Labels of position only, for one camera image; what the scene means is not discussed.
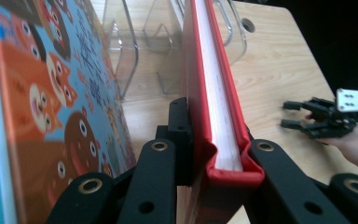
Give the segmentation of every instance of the orange book cover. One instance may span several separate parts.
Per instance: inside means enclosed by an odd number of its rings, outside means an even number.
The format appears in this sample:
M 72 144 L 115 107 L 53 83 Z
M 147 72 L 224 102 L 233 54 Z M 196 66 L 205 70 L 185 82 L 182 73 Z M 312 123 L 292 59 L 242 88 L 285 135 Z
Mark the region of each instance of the orange book cover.
M 90 0 L 0 0 L 0 104 L 11 177 L 0 184 L 13 192 L 0 203 L 12 197 L 20 223 L 43 223 L 79 175 L 136 163 Z
M 251 140 L 213 11 L 213 1 L 187 1 L 184 18 L 184 90 L 194 129 L 196 167 L 192 188 L 185 190 L 191 196 L 188 206 L 183 208 L 186 211 L 184 223 L 227 223 L 246 197 L 261 184 L 264 171 L 248 154 Z M 215 60 L 213 63 L 210 63 L 211 57 Z M 227 117 L 219 124 L 213 124 L 215 111 L 211 109 L 212 96 L 207 90 L 211 85 L 206 78 L 216 69 L 220 73 L 218 82 L 222 83 L 222 90 L 216 91 L 220 91 L 219 97 L 226 102 L 216 110 L 227 110 Z M 218 148 L 214 142 L 219 136 L 215 134 L 218 132 L 213 132 L 229 123 L 240 167 L 232 170 L 216 167 L 223 148 Z

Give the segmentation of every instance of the wooden table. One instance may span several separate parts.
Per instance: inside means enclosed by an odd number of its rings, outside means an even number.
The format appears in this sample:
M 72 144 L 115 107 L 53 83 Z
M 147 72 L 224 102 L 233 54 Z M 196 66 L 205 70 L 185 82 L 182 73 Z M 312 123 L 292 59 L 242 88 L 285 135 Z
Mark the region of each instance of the wooden table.
M 241 18 L 255 25 L 254 33 L 246 33 L 245 55 L 231 66 L 242 113 L 253 137 L 277 143 L 306 175 L 323 183 L 328 184 L 337 173 L 358 174 L 358 168 L 336 148 L 280 126 L 281 119 L 304 119 L 308 114 L 284 111 L 284 101 L 334 97 L 291 13 L 281 7 L 239 2 L 235 6 Z M 158 97 L 123 104 L 137 155 L 142 145 L 154 138 L 157 125 L 167 124 L 171 100 Z M 242 212 L 234 218 L 239 221 L 235 223 L 243 223 L 246 215 Z

